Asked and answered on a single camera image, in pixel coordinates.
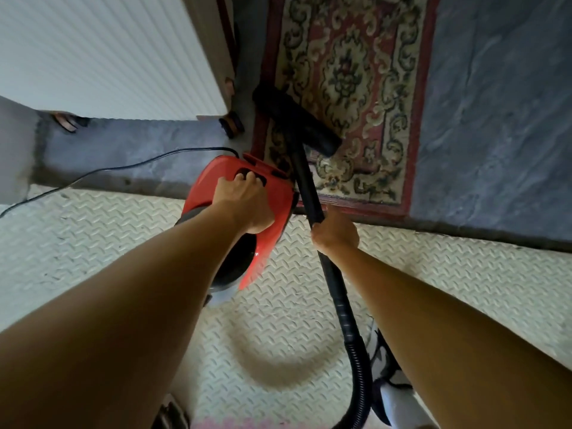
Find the foam floor mat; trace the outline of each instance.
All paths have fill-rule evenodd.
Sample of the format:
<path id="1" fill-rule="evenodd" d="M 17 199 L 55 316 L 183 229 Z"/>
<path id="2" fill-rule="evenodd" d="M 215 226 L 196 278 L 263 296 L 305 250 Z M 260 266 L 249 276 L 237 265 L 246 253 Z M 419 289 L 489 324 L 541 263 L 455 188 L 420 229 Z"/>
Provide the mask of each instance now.
<path id="1" fill-rule="evenodd" d="M 0 220 L 0 328 L 173 226 L 182 203 L 67 189 L 15 209 Z M 572 367 L 571 255 L 358 228 L 365 251 Z M 348 293 L 366 333 L 368 311 Z M 329 427 L 341 417 L 351 371 L 305 217 L 292 217 L 256 282 L 203 311 L 172 389 L 197 427 Z"/>

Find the red vacuum cleaner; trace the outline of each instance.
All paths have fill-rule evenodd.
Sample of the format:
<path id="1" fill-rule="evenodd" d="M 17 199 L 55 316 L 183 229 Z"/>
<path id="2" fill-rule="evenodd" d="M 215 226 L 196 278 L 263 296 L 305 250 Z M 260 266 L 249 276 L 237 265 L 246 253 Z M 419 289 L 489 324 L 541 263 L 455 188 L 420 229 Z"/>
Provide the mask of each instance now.
<path id="1" fill-rule="evenodd" d="M 237 174 L 246 176 L 248 172 L 254 172 L 268 191 L 275 221 L 259 234 L 247 233 L 238 240 L 215 275 L 205 305 L 227 301 L 258 277 L 297 203 L 293 185 L 282 171 L 247 153 L 243 159 L 219 156 L 206 166 L 190 189 L 177 224 L 196 216 L 212 203 L 220 177 L 233 180 Z"/>
<path id="2" fill-rule="evenodd" d="M 276 125 L 282 129 L 293 174 L 310 225 L 322 222 L 324 213 L 303 143 L 331 157 L 340 147 L 341 139 L 297 105 L 290 96 L 272 85 L 260 84 L 252 97 L 259 110 L 274 119 Z M 177 223 L 196 216 L 211 204 L 218 178 L 223 176 L 232 180 L 237 173 L 246 175 L 247 172 L 254 172 L 268 190 L 268 199 L 276 221 L 258 235 L 244 235 L 233 246 L 216 274 L 205 305 L 229 299 L 235 291 L 244 289 L 261 273 L 297 204 L 298 196 L 294 192 L 292 183 L 280 170 L 248 154 L 244 154 L 244 159 L 220 156 L 207 165 L 193 185 Z M 354 381 L 349 408 L 334 427 L 359 429 L 366 423 L 372 402 L 373 387 L 369 357 L 349 304 L 341 272 L 327 256 L 321 253 L 318 255 L 336 308 Z"/>

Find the gray floor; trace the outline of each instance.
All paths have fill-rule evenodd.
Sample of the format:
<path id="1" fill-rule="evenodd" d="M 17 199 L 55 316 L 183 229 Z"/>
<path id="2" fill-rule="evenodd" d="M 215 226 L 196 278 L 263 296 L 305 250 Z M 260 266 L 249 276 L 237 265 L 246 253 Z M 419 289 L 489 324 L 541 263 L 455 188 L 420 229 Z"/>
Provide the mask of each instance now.
<path id="1" fill-rule="evenodd" d="M 47 124 L 36 180 L 60 184 L 177 147 L 248 150 L 266 2 L 234 0 L 242 49 L 233 107 L 247 128 L 240 139 L 228 140 L 214 120 L 102 120 L 74 136 Z M 572 0 L 441 0 L 404 225 L 525 245 L 572 243 L 569 18 Z M 182 154 L 84 186 L 182 198 L 214 155 Z"/>

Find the rug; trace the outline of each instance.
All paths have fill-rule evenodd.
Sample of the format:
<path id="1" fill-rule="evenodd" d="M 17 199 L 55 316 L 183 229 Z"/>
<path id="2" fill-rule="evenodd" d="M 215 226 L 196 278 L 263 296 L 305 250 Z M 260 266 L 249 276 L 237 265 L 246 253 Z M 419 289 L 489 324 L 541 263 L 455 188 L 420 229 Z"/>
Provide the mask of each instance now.
<path id="1" fill-rule="evenodd" d="M 439 0 L 270 0 L 261 80 L 343 140 L 307 150 L 323 203 L 406 216 Z M 252 153 L 290 172 L 279 127 L 256 115 Z"/>

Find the black vacuum hose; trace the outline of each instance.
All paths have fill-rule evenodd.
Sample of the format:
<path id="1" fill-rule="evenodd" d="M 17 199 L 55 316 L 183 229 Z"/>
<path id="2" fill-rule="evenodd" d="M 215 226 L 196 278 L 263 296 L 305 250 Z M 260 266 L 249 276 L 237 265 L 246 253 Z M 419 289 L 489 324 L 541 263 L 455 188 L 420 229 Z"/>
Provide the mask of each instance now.
<path id="1" fill-rule="evenodd" d="M 292 161 L 294 175 L 298 183 L 298 190 L 300 191 L 300 196 L 302 197 L 304 209 L 311 227 L 314 223 L 320 223 L 324 220 L 324 213 L 322 212 L 318 193 L 314 186 L 312 173 L 310 172 L 306 153 L 304 152 L 304 146 L 297 135 L 299 135 L 299 133 L 290 130 L 284 132 L 288 155 Z M 339 423 L 333 428 L 361 429 L 366 424 L 373 396 L 369 356 L 359 333 L 354 313 L 349 304 L 347 290 L 341 272 L 329 257 L 321 253 L 319 256 L 328 290 L 332 296 L 336 314 L 340 322 L 344 345 L 352 367 L 354 382 L 354 390 L 348 410 Z"/>

